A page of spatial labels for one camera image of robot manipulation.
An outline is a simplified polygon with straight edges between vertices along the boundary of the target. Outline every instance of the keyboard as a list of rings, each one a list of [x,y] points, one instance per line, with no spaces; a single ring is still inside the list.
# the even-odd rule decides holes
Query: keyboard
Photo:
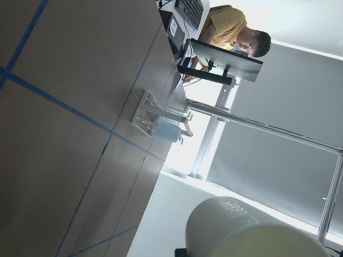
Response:
[[[198,30],[202,15],[204,12],[203,5],[200,0],[176,0],[175,9]]]

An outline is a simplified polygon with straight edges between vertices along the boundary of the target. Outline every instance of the white container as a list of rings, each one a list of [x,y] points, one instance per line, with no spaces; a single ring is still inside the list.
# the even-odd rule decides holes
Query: white container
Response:
[[[303,231],[238,200],[199,204],[186,225],[189,257],[330,257]]]
[[[164,119],[160,119],[156,126],[154,139],[176,142],[180,138],[180,134],[181,128]]]

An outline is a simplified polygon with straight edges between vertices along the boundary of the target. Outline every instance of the blue tape line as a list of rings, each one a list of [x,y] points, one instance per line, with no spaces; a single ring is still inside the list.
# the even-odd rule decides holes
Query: blue tape line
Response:
[[[112,135],[110,134],[109,137],[108,137],[108,139],[107,139],[107,142],[106,142],[106,144],[105,144],[105,147],[108,145],[109,140],[111,139],[111,136],[112,136]],[[99,167],[100,162],[101,162],[101,160],[102,160],[103,154],[104,154],[104,151],[102,151],[101,156],[100,156],[98,162],[97,162],[96,165],[95,165],[94,171],[92,172],[92,175],[91,175],[90,179],[88,180],[87,186],[86,186],[86,188],[85,188],[85,190],[84,190],[84,192],[83,192],[83,194],[82,194],[82,196],[81,196],[81,199],[80,199],[80,201],[79,201],[79,205],[77,206],[77,208],[76,208],[76,210],[75,210],[73,216],[71,217],[70,223],[69,223],[68,228],[67,228],[67,230],[66,230],[66,232],[65,232],[65,234],[64,234],[64,236],[63,236],[63,238],[62,238],[62,241],[61,241],[61,243],[60,243],[60,245],[59,245],[59,247],[58,247],[58,249],[57,249],[57,252],[56,252],[55,257],[57,257],[57,256],[59,255],[59,252],[60,252],[61,249],[62,249],[62,246],[63,246],[63,244],[64,244],[64,242],[65,242],[65,240],[66,240],[66,237],[67,237],[67,235],[69,234],[69,231],[70,231],[70,229],[71,229],[71,225],[72,225],[72,223],[74,222],[74,220],[75,220],[75,218],[76,218],[77,212],[79,211],[79,208],[80,208],[80,206],[81,206],[81,203],[83,202],[83,199],[85,198],[86,193],[88,192],[89,187],[91,186],[92,180],[93,180],[93,178],[94,178],[94,176],[95,176],[95,173],[96,173],[97,170],[98,170],[98,167]]]
[[[126,104],[127,104],[127,102],[128,102],[128,99],[129,99],[129,97],[130,97],[130,95],[131,95],[131,92],[132,92],[133,88],[134,88],[135,85],[136,85],[136,82],[137,82],[137,79],[138,79],[138,77],[139,77],[139,75],[140,75],[140,72],[141,72],[141,70],[142,70],[142,68],[143,68],[143,66],[144,66],[144,64],[145,64],[145,62],[146,62],[146,59],[147,59],[147,57],[148,57],[148,55],[149,55],[149,53],[150,53],[150,51],[151,51],[151,49],[152,49],[152,46],[154,45],[154,42],[155,42],[155,40],[156,40],[156,38],[157,38],[157,35],[158,35],[158,33],[159,33],[161,27],[162,27],[162,23],[160,24],[159,28],[157,29],[157,32],[156,32],[156,34],[155,34],[155,36],[154,36],[154,39],[152,40],[152,42],[151,42],[151,44],[150,44],[150,46],[149,46],[149,48],[148,48],[148,52],[146,53],[146,55],[145,55],[145,57],[144,57],[144,59],[143,59],[143,62],[142,62],[141,66],[140,66],[140,68],[139,68],[139,70],[138,70],[138,73],[137,73],[137,75],[136,75],[136,77],[135,77],[135,80],[134,80],[133,83],[132,83],[132,86],[131,86],[131,88],[130,88],[130,91],[129,91],[129,93],[128,93],[126,99],[125,99],[125,102],[124,102],[124,104],[123,104],[123,107],[122,107],[122,109],[120,110],[120,113],[119,113],[119,116],[118,116],[118,118],[117,118],[117,121],[116,121],[116,123],[114,124],[113,130],[117,127],[117,124],[118,124],[118,122],[119,122],[119,119],[120,119],[120,117],[121,117],[121,115],[122,115],[122,113],[123,113],[123,111],[124,111],[124,108],[125,108],[125,106],[126,106]]]
[[[124,207],[123,207],[123,209],[122,209],[122,211],[121,211],[121,213],[120,213],[120,216],[119,216],[119,218],[118,218],[118,221],[117,221],[116,225],[114,226],[112,235],[114,234],[114,232],[116,232],[116,229],[117,229],[117,227],[118,227],[118,225],[119,225],[119,222],[120,222],[120,220],[121,220],[121,218],[122,218],[122,216],[123,216],[123,213],[124,213],[124,211],[125,211],[125,208],[126,208],[128,202],[129,202],[131,192],[132,192],[133,188],[135,187],[137,178],[138,178],[138,176],[139,176],[139,174],[140,174],[140,172],[141,172],[141,169],[142,169],[142,167],[143,167],[145,158],[146,158],[146,155],[144,156],[143,161],[142,161],[142,163],[141,163],[141,165],[140,165],[139,171],[138,171],[138,173],[137,173],[137,175],[136,175],[136,177],[135,177],[135,181],[133,181],[132,187],[131,187],[131,189],[130,189],[130,193],[129,193],[127,199],[126,199],[126,202],[125,202],[125,204],[124,204]],[[111,244],[111,241],[108,243],[108,245],[107,245],[107,247],[106,247],[106,250],[105,250],[105,252],[103,253],[103,257],[105,257],[105,255],[106,255],[106,253],[107,253],[107,250],[108,250],[110,244]]]
[[[37,21],[39,20],[39,18],[41,17],[43,11],[44,11],[44,8],[46,7],[47,3],[48,3],[49,0],[43,0],[40,5],[38,6],[38,9],[36,11],[36,13],[34,14],[31,22],[29,23],[26,31],[25,31],[25,34],[24,36],[21,38],[20,42],[19,42],[19,45],[17,46],[10,62],[8,63],[6,69],[8,71],[12,71],[16,61],[18,60],[19,58],[19,55],[21,54],[28,38],[30,37],[31,33],[32,33],[32,30],[34,28],[34,26],[36,25]]]
[[[0,90],[4,87],[4,84],[6,82],[7,79],[7,70],[4,70],[1,74],[1,78],[0,78]]]
[[[6,79],[8,77],[8,74],[12,71],[16,61],[18,60],[19,58],[19,55],[21,54],[28,38],[30,37],[31,35],[31,32],[34,28],[34,26],[36,25],[37,21],[39,20],[39,18],[41,17],[42,15],[42,12],[44,11],[44,8],[45,6],[47,5],[49,0],[43,0],[40,5],[38,6],[31,22],[29,23],[27,29],[25,30],[25,33],[23,35],[23,37],[21,38],[17,48],[15,49],[9,63],[7,64],[7,67],[6,69],[3,71],[3,75],[1,76],[1,79],[0,79],[0,90],[3,88],[5,82],[6,82]]]
[[[68,257],[77,256],[77,255],[80,254],[80,253],[83,253],[83,252],[86,252],[86,251],[88,251],[88,250],[90,250],[90,249],[92,249],[92,248],[95,248],[95,247],[97,247],[97,246],[99,246],[99,245],[101,245],[101,244],[103,244],[103,243],[106,243],[107,241],[112,240],[112,239],[115,238],[115,237],[121,236],[122,234],[125,234],[125,233],[127,233],[127,232],[129,232],[129,231],[131,231],[131,230],[133,230],[133,229],[136,229],[136,228],[138,228],[138,225],[137,225],[137,226],[134,226],[134,227],[132,227],[132,228],[130,228],[130,229],[127,229],[127,230],[125,230],[125,231],[123,231],[123,232],[121,232],[121,233],[119,233],[119,234],[116,234],[116,235],[114,235],[114,236],[111,236],[111,237],[109,237],[109,238],[107,238],[107,239],[105,239],[105,240],[103,240],[103,241],[100,241],[100,242],[96,243],[95,245],[92,245],[92,246],[90,246],[90,247],[88,247],[88,248],[85,248],[85,249],[83,249],[83,250],[77,251],[76,253],[73,253],[73,254],[69,255]]]
[[[138,149],[140,149],[140,150],[142,150],[142,151],[148,153],[149,155],[151,155],[151,156],[157,158],[158,160],[160,160],[161,162],[164,162],[164,161],[165,161],[165,160],[162,159],[161,157],[159,157],[159,156],[157,156],[157,155],[155,155],[155,154],[149,152],[147,149],[143,148],[142,146],[139,146],[138,144],[132,142],[132,141],[129,140],[128,138],[126,138],[126,137],[124,137],[124,136],[118,134],[117,132],[114,132],[113,130],[111,130],[110,128],[106,127],[105,125],[102,125],[101,123],[97,122],[96,120],[92,119],[91,117],[89,117],[89,116],[83,114],[82,112],[78,111],[77,109],[73,108],[72,106],[70,106],[70,105],[68,105],[68,104],[66,104],[66,103],[64,103],[64,102],[62,102],[61,100],[57,99],[56,97],[54,97],[54,96],[48,94],[47,92],[45,92],[45,91],[43,91],[43,90],[41,90],[41,89],[39,89],[39,88],[33,86],[32,84],[30,84],[29,82],[27,82],[27,81],[21,79],[20,77],[14,75],[14,74],[12,74],[12,73],[9,73],[8,78],[9,78],[10,80],[12,80],[13,82],[16,82],[17,84],[19,84],[19,85],[25,87],[26,89],[28,89],[28,90],[30,90],[30,91],[32,91],[32,92],[34,92],[34,93],[36,93],[36,94],[42,96],[42,97],[45,98],[46,100],[48,100],[48,101],[50,101],[50,102],[52,102],[52,103],[54,103],[54,104],[56,104],[56,105],[62,107],[63,109],[65,109],[65,110],[67,110],[67,111],[69,111],[69,112],[71,112],[71,113],[73,113],[73,114],[79,116],[80,118],[82,118],[82,119],[84,119],[84,120],[86,120],[86,121],[88,121],[88,122],[94,124],[95,126],[97,126],[97,127],[101,128],[101,129],[105,130],[106,132],[111,133],[112,135],[114,135],[114,136],[120,138],[121,140],[123,140],[123,141],[129,143],[130,145],[133,145],[133,146],[135,146],[136,148],[138,148]]]
[[[70,111],[71,113],[79,116],[80,118],[94,124],[95,126],[105,130],[106,132],[108,133],[111,133],[111,129],[102,125],[101,123],[97,122],[96,120],[92,119],[91,117],[83,114],[82,112],[78,111],[77,109],[73,108],[72,106],[62,102],[61,100],[57,99],[56,97],[46,93],[45,91],[33,86],[32,84],[30,84],[29,82],[21,79],[20,77],[12,74],[12,73],[9,73],[8,75],[8,78],[16,83],[18,83],[19,85],[27,88],[28,90],[32,91],[32,92],[35,92],[36,94],[42,96],[43,98],[45,98],[46,100],[62,107],[63,109],[67,110],[67,111]]]

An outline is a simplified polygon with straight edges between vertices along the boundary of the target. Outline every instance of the white wall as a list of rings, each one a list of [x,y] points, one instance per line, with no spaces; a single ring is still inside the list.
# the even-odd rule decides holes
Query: white wall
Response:
[[[176,248],[185,248],[189,215],[211,197],[214,195],[160,175],[128,257],[174,257]]]
[[[242,81],[232,113],[343,146],[343,61],[278,45],[261,59],[256,82]],[[209,179],[319,226],[336,161],[322,150],[229,123]],[[340,236],[342,190],[330,224]]]

